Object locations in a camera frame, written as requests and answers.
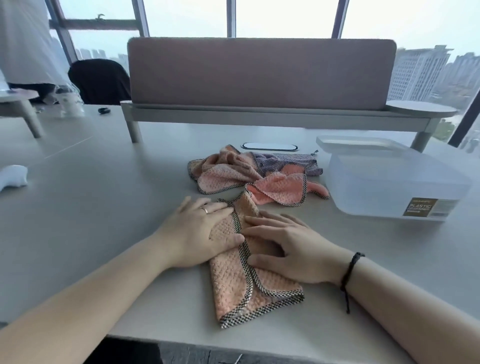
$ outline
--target plastic storage box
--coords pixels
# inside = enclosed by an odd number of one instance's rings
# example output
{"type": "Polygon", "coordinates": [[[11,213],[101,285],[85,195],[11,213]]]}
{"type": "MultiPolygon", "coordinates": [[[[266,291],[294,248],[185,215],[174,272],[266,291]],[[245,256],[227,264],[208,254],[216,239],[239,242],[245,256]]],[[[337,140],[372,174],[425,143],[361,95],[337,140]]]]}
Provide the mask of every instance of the plastic storage box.
{"type": "Polygon", "coordinates": [[[455,169],[389,139],[318,136],[331,153],[325,182],[352,215],[445,220],[471,181],[455,169]]]}

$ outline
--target white shirt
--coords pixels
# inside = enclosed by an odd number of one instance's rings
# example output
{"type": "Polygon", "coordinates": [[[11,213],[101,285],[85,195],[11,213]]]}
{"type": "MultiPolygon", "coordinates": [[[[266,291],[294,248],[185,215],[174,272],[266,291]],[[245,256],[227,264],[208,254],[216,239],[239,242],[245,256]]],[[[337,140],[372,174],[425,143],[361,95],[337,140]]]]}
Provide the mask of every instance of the white shirt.
{"type": "Polygon", "coordinates": [[[44,0],[0,0],[0,69],[14,84],[64,85],[44,0]]]}

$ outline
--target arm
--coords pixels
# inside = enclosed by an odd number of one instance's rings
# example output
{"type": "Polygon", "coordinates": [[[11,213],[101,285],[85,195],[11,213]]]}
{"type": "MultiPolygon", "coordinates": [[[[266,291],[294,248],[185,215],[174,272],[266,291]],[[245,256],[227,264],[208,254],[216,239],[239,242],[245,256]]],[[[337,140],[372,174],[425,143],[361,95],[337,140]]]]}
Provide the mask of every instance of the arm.
{"type": "MultiPolygon", "coordinates": [[[[252,255],[249,263],[301,282],[340,285],[353,252],[332,244],[302,221],[262,211],[242,231],[279,243],[285,257],[252,255]]],[[[480,322],[367,258],[347,290],[419,364],[480,363],[480,322]]]]}
{"type": "Polygon", "coordinates": [[[162,271],[239,245],[240,234],[209,239],[213,225],[233,211],[209,201],[186,198],[153,235],[1,330],[0,363],[81,364],[162,271]]]}

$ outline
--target chair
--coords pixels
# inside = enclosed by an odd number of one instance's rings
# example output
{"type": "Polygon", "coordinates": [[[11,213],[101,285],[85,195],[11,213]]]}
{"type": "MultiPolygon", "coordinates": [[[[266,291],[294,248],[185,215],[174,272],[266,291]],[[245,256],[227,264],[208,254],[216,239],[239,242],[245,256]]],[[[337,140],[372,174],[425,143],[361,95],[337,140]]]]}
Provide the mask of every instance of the chair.
{"type": "Polygon", "coordinates": [[[112,60],[77,61],[68,71],[70,81],[80,90],[85,104],[120,105],[130,100],[130,77],[112,60]]]}

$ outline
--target forearm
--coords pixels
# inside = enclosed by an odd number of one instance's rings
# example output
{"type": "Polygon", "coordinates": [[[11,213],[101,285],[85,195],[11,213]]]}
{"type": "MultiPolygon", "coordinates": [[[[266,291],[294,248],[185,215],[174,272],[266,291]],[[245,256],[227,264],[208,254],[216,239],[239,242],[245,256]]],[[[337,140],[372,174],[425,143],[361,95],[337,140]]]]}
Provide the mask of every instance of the forearm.
{"type": "Polygon", "coordinates": [[[419,364],[480,363],[480,322],[367,258],[347,290],[419,364]]]}
{"type": "Polygon", "coordinates": [[[0,363],[80,364],[168,267],[148,239],[0,331],[0,363]]]}

